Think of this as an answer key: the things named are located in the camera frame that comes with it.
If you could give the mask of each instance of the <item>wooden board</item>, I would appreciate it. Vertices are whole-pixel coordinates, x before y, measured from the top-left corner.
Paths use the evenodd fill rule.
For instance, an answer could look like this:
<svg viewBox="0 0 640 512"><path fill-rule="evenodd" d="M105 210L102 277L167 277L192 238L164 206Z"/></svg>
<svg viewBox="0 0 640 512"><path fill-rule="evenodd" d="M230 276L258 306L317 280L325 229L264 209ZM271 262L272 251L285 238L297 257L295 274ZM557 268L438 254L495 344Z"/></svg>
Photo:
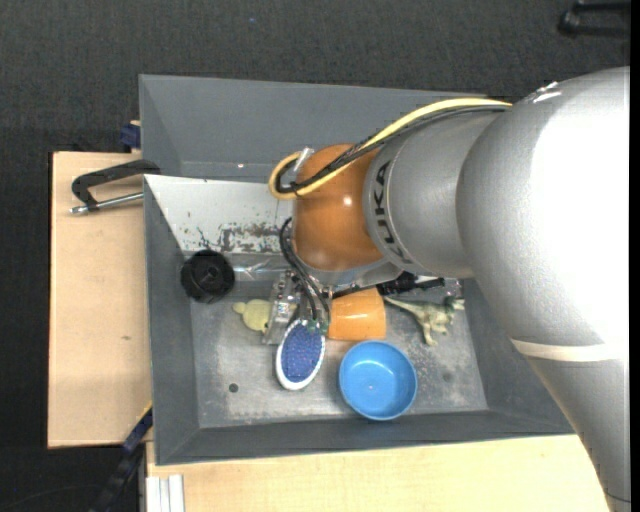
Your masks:
<svg viewBox="0 0 640 512"><path fill-rule="evenodd" d="M53 155L50 447L122 442L151 399L142 202L72 215L76 176L136 154ZM95 188L98 200L139 192L141 178Z"/></svg>
<svg viewBox="0 0 640 512"><path fill-rule="evenodd" d="M187 512L606 512L575 435L156 466L184 476Z"/></svg>

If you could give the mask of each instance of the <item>black cap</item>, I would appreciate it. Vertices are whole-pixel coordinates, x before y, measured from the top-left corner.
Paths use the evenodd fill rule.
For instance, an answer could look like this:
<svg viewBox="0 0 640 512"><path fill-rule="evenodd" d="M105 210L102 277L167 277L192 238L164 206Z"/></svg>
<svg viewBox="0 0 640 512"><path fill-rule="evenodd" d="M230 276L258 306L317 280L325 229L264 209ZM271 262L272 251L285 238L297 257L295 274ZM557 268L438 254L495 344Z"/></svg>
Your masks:
<svg viewBox="0 0 640 512"><path fill-rule="evenodd" d="M189 297L211 304L224 297L235 282L233 268L222 254L205 249L185 261L180 283Z"/></svg>

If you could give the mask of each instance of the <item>blue bowl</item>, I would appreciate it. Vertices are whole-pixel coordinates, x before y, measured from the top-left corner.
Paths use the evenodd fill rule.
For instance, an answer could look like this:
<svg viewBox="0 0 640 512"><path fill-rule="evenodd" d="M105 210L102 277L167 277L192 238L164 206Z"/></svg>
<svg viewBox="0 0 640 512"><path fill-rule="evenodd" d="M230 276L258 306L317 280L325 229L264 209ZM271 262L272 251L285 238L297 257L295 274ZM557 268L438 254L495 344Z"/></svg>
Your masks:
<svg viewBox="0 0 640 512"><path fill-rule="evenodd" d="M340 363L338 385L345 401L371 420L392 420L416 397L416 371L400 350L382 341L351 348Z"/></svg>

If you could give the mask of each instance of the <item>blue brush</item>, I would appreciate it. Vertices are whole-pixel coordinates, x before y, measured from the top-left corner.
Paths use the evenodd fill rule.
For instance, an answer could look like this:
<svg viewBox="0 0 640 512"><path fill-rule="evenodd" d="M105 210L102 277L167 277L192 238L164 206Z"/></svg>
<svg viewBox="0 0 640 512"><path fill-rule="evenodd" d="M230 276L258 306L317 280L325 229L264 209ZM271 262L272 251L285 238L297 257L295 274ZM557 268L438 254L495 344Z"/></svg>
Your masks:
<svg viewBox="0 0 640 512"><path fill-rule="evenodd" d="M307 386L322 365L324 347L320 330L311 331L300 320L293 322L276 353L276 375L282 387L297 391Z"/></svg>

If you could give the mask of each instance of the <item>gray bin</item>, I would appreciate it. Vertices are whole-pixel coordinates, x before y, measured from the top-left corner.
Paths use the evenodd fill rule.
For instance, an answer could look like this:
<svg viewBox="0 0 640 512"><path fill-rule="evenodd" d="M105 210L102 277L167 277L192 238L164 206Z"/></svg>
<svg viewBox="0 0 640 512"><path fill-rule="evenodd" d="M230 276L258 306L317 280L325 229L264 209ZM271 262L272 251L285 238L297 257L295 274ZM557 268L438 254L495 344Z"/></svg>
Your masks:
<svg viewBox="0 0 640 512"><path fill-rule="evenodd" d="M145 181L159 464L572 432L471 280L463 283L465 310L456 315L448 336L437 337L435 347L424 344L408 313L387 306L387 340L410 357L419 379L414 405L392 422L361 418L340 397L337 369L351 343L328 341L314 382L301 392L286 391L274 375L275 347L263 345L259 333L246 329L231 310L237 300L267 298L282 261L268 246L225 246L221 230L239 225L237 211L223 200L230 197L229 187L247 198L260 196L273 165L286 154L303 146L361 140L419 105L451 96L141 77L144 157L163 174L183 177ZM259 206L255 222L277 227L288 206L267 203L252 203ZM234 204L238 210L238 201ZM246 233L240 229L235 235ZM257 278L241 276L216 304L194 303L180 286L179 271L190 253L205 246L226 253L234 266L266 261L266 270ZM420 293L424 296L413 298L434 299L437 292Z"/></svg>

